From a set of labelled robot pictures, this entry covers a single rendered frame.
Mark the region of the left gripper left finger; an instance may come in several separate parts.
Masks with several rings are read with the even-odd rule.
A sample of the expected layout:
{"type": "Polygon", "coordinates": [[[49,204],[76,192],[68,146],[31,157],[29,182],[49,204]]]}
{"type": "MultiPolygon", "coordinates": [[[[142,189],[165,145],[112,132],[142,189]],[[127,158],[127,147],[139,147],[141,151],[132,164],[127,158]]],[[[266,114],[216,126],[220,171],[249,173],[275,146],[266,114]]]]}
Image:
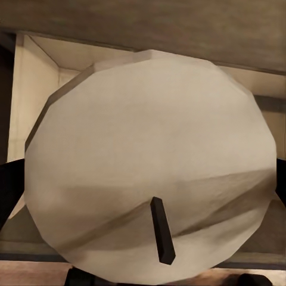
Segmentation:
{"type": "Polygon", "coordinates": [[[0,230],[24,193],[24,158],[0,165],[0,230]]]}

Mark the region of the pillar candle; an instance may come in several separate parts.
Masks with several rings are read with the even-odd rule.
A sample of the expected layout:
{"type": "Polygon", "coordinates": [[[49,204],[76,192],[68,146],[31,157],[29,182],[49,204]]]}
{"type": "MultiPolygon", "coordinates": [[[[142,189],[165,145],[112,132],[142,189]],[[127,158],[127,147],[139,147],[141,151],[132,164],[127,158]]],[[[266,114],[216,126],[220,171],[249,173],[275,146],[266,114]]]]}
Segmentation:
{"type": "Polygon", "coordinates": [[[277,188],[253,94],[208,60],[145,50],[50,95],[24,143],[24,202],[73,267],[159,286],[230,258],[277,188]]]}

